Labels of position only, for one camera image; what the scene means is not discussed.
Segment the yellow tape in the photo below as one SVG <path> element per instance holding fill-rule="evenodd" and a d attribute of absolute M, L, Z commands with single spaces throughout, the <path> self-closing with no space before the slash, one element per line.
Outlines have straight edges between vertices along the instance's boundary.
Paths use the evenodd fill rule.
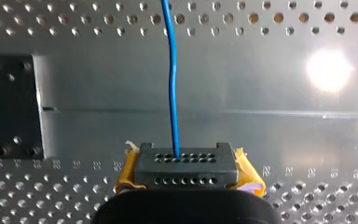
<path fill-rule="evenodd" d="M 259 197 L 264 196 L 266 191 L 266 183 L 264 183 L 263 179 L 257 173 L 253 165 L 249 162 L 248 158 L 243 152 L 242 147 L 237 148 L 235 151 L 235 162 L 237 163 L 237 168 L 239 170 L 239 178 L 237 184 L 231 188 L 237 189 L 245 184 L 257 183 L 262 185 L 262 189 L 256 189 L 255 195 Z"/>
<path fill-rule="evenodd" d="M 127 151 L 126 161 L 121 169 L 120 176 L 118 181 L 115 184 L 114 192 L 119 193 L 118 191 L 124 186 L 130 186 L 134 189 L 146 189 L 145 185 L 136 185 L 133 183 L 135 164 L 139 155 L 139 148 L 134 147 L 134 144 L 128 143 L 131 145 L 132 149 Z"/>

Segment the bright light spot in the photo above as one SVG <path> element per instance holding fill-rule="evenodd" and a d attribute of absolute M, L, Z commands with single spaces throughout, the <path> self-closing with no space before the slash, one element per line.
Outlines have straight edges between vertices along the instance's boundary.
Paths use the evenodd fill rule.
<path fill-rule="evenodd" d="M 310 81 L 321 91 L 340 91 L 353 71 L 353 66 L 339 50 L 321 49 L 310 57 L 307 64 Z"/>

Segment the blue wire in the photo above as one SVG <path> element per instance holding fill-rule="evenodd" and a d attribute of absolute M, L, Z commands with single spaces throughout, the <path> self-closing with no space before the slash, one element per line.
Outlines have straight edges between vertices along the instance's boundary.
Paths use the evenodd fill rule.
<path fill-rule="evenodd" d="M 178 133 L 178 118 L 176 112 L 176 40 L 175 32 L 173 30 L 173 23 L 170 14 L 170 4 L 168 0 L 161 0 L 162 12 L 164 14 L 165 26 L 167 27 L 168 42 L 170 44 L 170 115 L 171 115 L 171 135 L 173 155 L 180 157 L 179 148 L 179 133 Z"/>

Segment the horizontal groove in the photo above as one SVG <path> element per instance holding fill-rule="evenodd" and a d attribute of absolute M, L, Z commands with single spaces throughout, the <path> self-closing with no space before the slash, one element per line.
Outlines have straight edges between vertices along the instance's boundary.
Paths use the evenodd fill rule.
<path fill-rule="evenodd" d="M 53 113 L 95 113 L 95 114 L 162 114 L 169 115 L 168 110 L 162 109 L 100 109 L 100 108 L 63 108 L 42 107 L 43 112 Z M 309 117 L 320 119 L 358 119 L 358 112 L 334 111 L 301 111 L 301 110 L 179 110 L 180 115 L 259 115 L 282 117 Z"/>

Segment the perforated metal panel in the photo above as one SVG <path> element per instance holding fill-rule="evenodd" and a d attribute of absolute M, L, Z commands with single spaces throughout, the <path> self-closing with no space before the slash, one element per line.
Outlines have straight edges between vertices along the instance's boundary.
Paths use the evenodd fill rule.
<path fill-rule="evenodd" d="M 358 0 L 171 4 L 182 146 L 244 147 L 285 223 L 358 223 Z M 0 54 L 34 55 L 48 158 L 0 161 L 0 222 L 88 223 L 126 140 L 171 144 L 159 1 L 0 0 Z"/>

